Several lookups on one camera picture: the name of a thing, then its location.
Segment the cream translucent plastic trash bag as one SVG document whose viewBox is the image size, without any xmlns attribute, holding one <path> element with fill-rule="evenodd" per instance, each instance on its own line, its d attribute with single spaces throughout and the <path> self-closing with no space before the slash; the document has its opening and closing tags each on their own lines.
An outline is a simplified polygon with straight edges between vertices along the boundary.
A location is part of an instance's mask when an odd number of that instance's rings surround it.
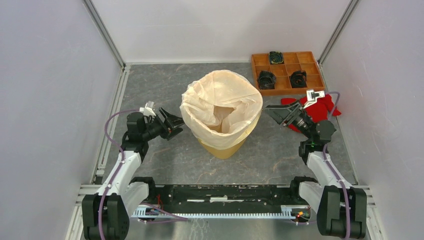
<svg viewBox="0 0 424 240">
<path fill-rule="evenodd" d="M 253 131 L 262 107 L 261 93 L 247 78 L 223 69 L 190 83 L 181 95 L 179 109 L 185 125 L 198 140 L 225 150 Z"/>
</svg>

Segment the yellow mesh trash bin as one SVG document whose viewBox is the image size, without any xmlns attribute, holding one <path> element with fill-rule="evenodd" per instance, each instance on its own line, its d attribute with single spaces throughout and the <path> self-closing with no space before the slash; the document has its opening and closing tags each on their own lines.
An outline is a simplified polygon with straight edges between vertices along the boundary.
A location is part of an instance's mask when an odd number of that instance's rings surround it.
<svg viewBox="0 0 424 240">
<path fill-rule="evenodd" d="M 260 119 L 261 113 L 259 113 L 256 118 L 252 121 L 252 123 L 247 127 L 247 129 L 243 132 L 243 134 L 239 137 L 239 142 L 237 144 L 232 145 L 229 148 L 226 149 L 216 149 L 214 147 L 211 147 L 207 144 L 205 144 L 201 139 L 197 139 L 198 142 L 212 155 L 214 155 L 218 159 L 228 159 L 231 156 L 233 156 L 240 147 L 244 144 L 247 137 L 252 133 L 252 131 L 255 129 L 259 119 Z"/>
</svg>

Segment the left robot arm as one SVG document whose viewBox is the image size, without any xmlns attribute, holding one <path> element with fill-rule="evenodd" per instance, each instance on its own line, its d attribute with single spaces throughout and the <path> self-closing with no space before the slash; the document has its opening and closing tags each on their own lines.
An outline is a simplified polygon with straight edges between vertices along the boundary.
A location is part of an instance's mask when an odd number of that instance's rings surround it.
<svg viewBox="0 0 424 240">
<path fill-rule="evenodd" d="M 130 227 L 130 216 L 144 202 L 153 203 L 157 190 L 152 178 L 133 180 L 141 166 L 149 141 L 156 137 L 170 140 L 182 132 L 184 120 L 159 108 L 158 116 L 151 102 L 139 109 L 126 110 L 127 130 L 118 145 L 116 163 L 93 194 L 84 196 L 82 207 L 83 235 L 87 240 L 124 240 Z"/>
</svg>

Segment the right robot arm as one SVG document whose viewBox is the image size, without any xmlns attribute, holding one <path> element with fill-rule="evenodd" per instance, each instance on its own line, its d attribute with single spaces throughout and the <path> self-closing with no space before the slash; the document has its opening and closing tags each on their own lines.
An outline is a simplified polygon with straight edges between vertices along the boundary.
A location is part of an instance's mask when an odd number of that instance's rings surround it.
<svg viewBox="0 0 424 240">
<path fill-rule="evenodd" d="M 290 188 L 289 199 L 295 204 L 309 204 L 321 235 L 363 239 L 367 232 L 367 194 L 350 184 L 331 160 L 328 143 L 336 131 L 333 123 L 327 119 L 314 122 L 298 101 L 268 105 L 263 111 L 277 124 L 293 125 L 307 137 L 300 143 L 298 154 L 316 181 L 302 181 Z"/>
</svg>

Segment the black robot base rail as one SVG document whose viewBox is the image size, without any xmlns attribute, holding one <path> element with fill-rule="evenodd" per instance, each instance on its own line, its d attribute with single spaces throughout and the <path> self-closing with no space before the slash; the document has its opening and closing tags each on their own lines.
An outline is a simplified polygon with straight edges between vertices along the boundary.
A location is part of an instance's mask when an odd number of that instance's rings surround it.
<svg viewBox="0 0 424 240">
<path fill-rule="evenodd" d="M 296 184 L 156 184 L 152 177 L 134 177 L 148 184 L 145 203 L 172 214 L 276 214 L 282 206 L 307 207 Z"/>
</svg>

